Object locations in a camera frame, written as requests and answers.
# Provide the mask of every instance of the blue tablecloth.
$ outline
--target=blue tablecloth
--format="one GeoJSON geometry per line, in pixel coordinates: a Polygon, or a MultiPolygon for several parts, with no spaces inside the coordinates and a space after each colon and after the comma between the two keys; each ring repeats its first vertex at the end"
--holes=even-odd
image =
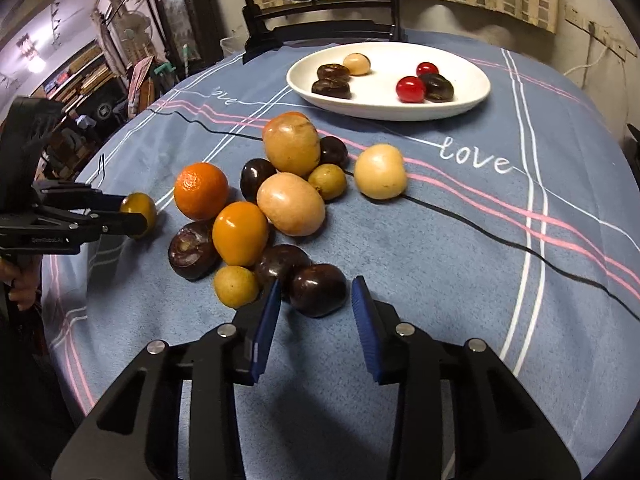
{"type": "MultiPolygon", "coordinates": [[[[411,32],[410,40],[476,63],[492,83],[487,101],[425,123],[335,115],[309,106],[285,82],[292,63],[319,47],[286,46],[244,66],[240,55],[226,58],[154,109],[258,136],[269,118],[298,110],[322,133],[345,139],[353,155],[391,143],[407,158],[412,196],[530,246],[640,311],[640,196],[588,97],[550,67],[494,46],[424,32],[411,32]]],[[[188,283],[170,269],[169,241],[187,223],[172,185],[184,166],[207,160],[237,189],[244,162],[264,156],[260,142],[148,111],[102,153],[104,178],[96,157],[80,180],[109,193],[144,191],[162,214],[151,239],[103,237],[77,256],[45,258],[47,340],[78,415],[148,341],[196,340],[232,319],[210,280],[188,283]]],[[[349,279],[364,275],[378,298],[434,338],[484,338],[582,473],[598,463],[640,397],[640,324],[615,299],[414,203],[368,202],[352,182],[344,199],[328,206],[328,218],[322,236],[302,244],[313,260],[339,266],[349,279]]],[[[311,320],[285,305],[266,373],[256,387],[237,388],[247,478],[384,478],[395,394],[367,374],[350,308],[311,320]]],[[[186,418],[181,478],[188,475],[185,428],[186,418]]],[[[449,457],[444,450],[445,463],[449,457]]]]}

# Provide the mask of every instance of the person's hand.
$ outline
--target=person's hand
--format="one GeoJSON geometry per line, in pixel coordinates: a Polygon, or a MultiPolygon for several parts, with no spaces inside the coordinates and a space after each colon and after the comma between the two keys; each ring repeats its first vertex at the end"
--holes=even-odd
{"type": "Polygon", "coordinates": [[[20,310],[28,310],[36,301],[36,290],[40,285],[42,256],[34,256],[24,269],[0,258],[0,282],[12,286],[9,300],[18,304],[20,310]]]}

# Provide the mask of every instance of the red fruit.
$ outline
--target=red fruit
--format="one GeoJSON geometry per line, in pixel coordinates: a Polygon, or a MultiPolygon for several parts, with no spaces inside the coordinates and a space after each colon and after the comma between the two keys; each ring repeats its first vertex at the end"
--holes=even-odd
{"type": "Polygon", "coordinates": [[[422,62],[418,65],[418,68],[415,69],[415,75],[422,74],[439,74],[440,70],[433,63],[422,62]]]}
{"type": "Polygon", "coordinates": [[[396,85],[396,93],[403,103],[421,103],[424,101],[424,83],[417,77],[408,75],[396,85]]]}

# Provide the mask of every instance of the oval plate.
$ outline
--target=oval plate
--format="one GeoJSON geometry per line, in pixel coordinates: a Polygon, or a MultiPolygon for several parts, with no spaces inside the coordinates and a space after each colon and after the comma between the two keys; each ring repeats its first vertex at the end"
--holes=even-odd
{"type": "Polygon", "coordinates": [[[370,42],[332,46],[303,57],[287,72],[287,83],[304,100],[337,114],[382,121],[430,121],[463,114],[482,102],[491,91],[489,78],[476,65],[450,52],[413,43],[370,42]],[[371,72],[352,76],[351,99],[338,99],[311,93],[318,79],[318,67],[342,63],[347,54],[359,52],[371,61],[371,72]],[[415,75],[423,61],[435,63],[453,84],[455,95],[446,103],[400,102],[396,83],[415,75]]]}

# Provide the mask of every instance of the metal screw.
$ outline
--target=metal screw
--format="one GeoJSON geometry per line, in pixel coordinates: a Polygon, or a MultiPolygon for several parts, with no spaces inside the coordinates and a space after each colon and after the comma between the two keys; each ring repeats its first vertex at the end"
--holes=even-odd
{"type": "Polygon", "coordinates": [[[225,323],[224,325],[220,325],[218,327],[218,335],[220,337],[231,337],[236,335],[236,326],[231,323],[225,323]]]}
{"type": "Polygon", "coordinates": [[[396,325],[396,333],[401,336],[409,336],[415,333],[415,326],[411,323],[398,323],[396,325]]]}
{"type": "Polygon", "coordinates": [[[164,341],[160,341],[159,339],[156,339],[155,341],[152,341],[146,346],[146,351],[149,352],[151,355],[158,355],[162,353],[165,348],[166,348],[166,345],[164,344],[164,341]]]}
{"type": "Polygon", "coordinates": [[[468,345],[472,352],[484,352],[486,350],[486,343],[482,339],[470,339],[468,345]]]}

